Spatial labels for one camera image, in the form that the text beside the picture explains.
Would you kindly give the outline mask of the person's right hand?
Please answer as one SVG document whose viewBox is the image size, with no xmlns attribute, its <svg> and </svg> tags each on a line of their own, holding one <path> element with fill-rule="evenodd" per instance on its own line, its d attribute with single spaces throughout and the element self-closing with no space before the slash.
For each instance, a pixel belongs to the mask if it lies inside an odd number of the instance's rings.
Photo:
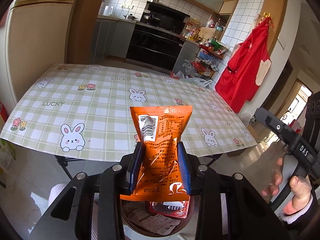
<svg viewBox="0 0 320 240">
<path fill-rule="evenodd" d="M 272 181 L 262 189 L 263 197 L 270 197 L 269 206 L 275 215 L 292 215 L 304 208 L 310 199 L 311 184 L 307 172 L 289 154 L 279 158 Z"/>
</svg>

